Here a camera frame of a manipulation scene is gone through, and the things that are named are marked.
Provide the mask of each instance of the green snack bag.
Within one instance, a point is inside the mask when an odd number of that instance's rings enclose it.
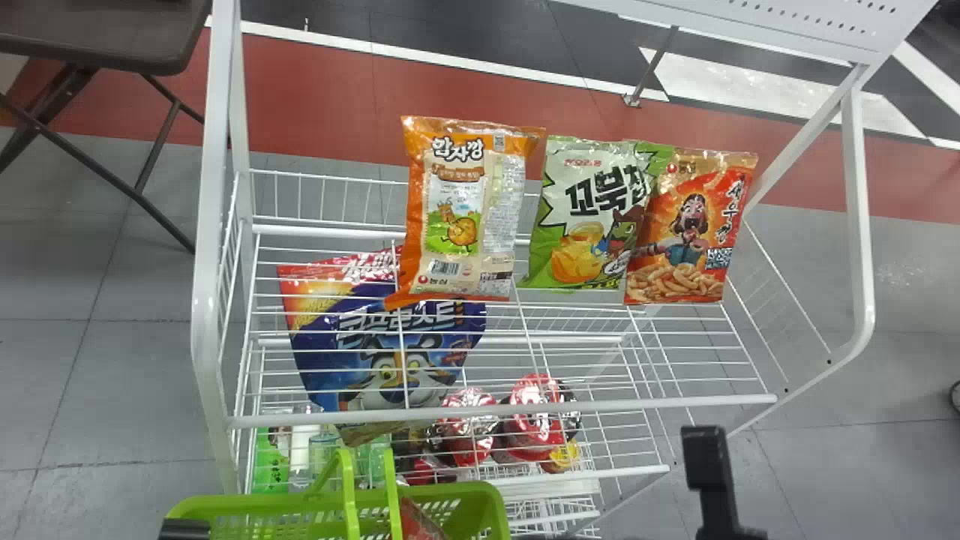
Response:
[[[618,288],[672,155],[648,142],[548,137],[529,268],[517,286]]]
[[[257,428],[253,451],[252,493],[290,490],[290,427]]]

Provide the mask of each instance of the shopping basket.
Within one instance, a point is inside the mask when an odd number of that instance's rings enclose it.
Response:
[[[503,499],[492,485],[466,481],[398,486],[394,453],[383,455],[386,484],[354,487],[353,458],[337,449],[324,470],[301,493],[206,495],[178,503],[167,514],[161,540],[315,540],[403,538],[399,501],[409,497],[451,540],[509,539]],[[342,479],[332,489],[332,479]]]

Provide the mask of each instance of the black device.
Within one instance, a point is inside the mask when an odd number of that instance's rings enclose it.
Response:
[[[767,540],[763,530],[744,528],[736,515],[727,433],[719,426],[684,426],[686,486],[700,492],[704,524],[697,540]]]

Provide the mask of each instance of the blue snack bag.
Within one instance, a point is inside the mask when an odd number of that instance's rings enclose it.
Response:
[[[482,303],[430,300],[387,311],[383,298],[396,290],[395,267],[392,249],[277,267],[294,361],[322,410],[440,406],[479,341]],[[410,427],[337,426],[348,446]]]

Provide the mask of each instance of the orange snack bag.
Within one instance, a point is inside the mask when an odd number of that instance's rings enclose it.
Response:
[[[756,154],[678,148],[627,267],[624,304],[718,302]]]
[[[410,158],[397,309],[427,299],[506,300],[526,161],[543,128],[403,116]]]

